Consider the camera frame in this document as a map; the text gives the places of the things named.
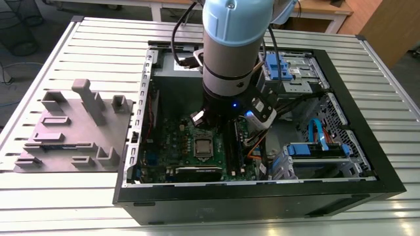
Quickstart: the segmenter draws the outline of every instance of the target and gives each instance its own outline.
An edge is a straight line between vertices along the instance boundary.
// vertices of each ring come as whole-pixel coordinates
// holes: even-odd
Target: aluminum profile table
[[[169,41],[172,23],[79,18],[71,22],[0,134],[0,233],[125,235],[419,235],[420,112],[371,46],[351,35],[275,31],[279,46],[327,50],[408,192],[324,218],[141,227],[112,205],[116,173],[16,174],[13,162],[44,106],[45,91],[67,97],[72,80],[91,79],[103,99],[136,99],[149,40]],[[187,25],[177,41],[201,42]]]

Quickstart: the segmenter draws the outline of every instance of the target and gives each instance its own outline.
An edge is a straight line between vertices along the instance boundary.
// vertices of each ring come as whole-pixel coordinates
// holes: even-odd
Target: black cable
[[[0,61],[0,67],[1,67],[3,82],[4,82],[4,84],[5,84],[7,86],[9,86],[9,85],[12,85],[12,83],[13,83],[15,81],[13,81],[13,78],[11,78],[11,80],[9,80],[8,82],[5,81],[5,77],[4,77],[4,66],[3,66],[1,61]]]
[[[271,28],[271,25],[268,25],[268,31],[269,31],[271,40],[273,41],[275,54],[276,54],[276,61],[277,61],[277,71],[279,71],[279,83],[277,83],[277,90],[279,90],[279,89],[280,89],[280,86],[281,86],[281,66],[280,66],[280,55],[279,55],[279,48],[277,48],[276,37],[275,37],[273,29]]]
[[[300,102],[309,98],[316,98],[324,96],[324,92],[316,92],[312,94],[301,95],[299,98],[296,98],[292,102],[289,102],[287,105],[277,107],[277,117],[283,116],[285,113],[288,113],[297,105]]]
[[[300,16],[301,16],[301,5],[300,5],[300,1],[299,0],[297,0],[297,4],[299,4],[297,18],[300,18]]]
[[[267,49],[265,49],[265,41],[263,37],[263,61],[265,61],[265,59],[267,59]]]
[[[204,7],[203,0],[199,0],[199,4],[201,5],[201,7]]]
[[[267,138],[264,137],[260,144],[259,144],[259,148],[260,148],[260,153],[261,153],[261,164],[264,165],[265,167],[265,173],[263,175],[263,178],[260,178],[260,180],[268,180],[268,170],[269,170],[269,167],[268,167],[268,157],[267,157],[267,148],[265,148],[265,140]]]
[[[176,52],[175,52],[175,45],[173,45],[173,42],[175,42],[175,35],[176,35],[176,31],[177,31],[179,26],[181,25],[181,23],[183,23],[183,21],[184,21],[187,15],[189,14],[192,8],[195,8],[196,4],[197,4],[196,2],[193,2],[193,3],[191,4],[189,8],[188,8],[187,11],[184,12],[184,15],[181,16],[181,18],[179,18],[177,23],[176,23],[176,25],[175,25],[175,27],[173,27],[173,31],[172,31],[171,49],[172,49],[173,59],[175,59],[176,63],[177,63],[180,66],[184,66],[184,65],[181,64],[181,62],[180,62],[180,60],[179,60],[179,57],[177,57],[177,55],[176,55]]]

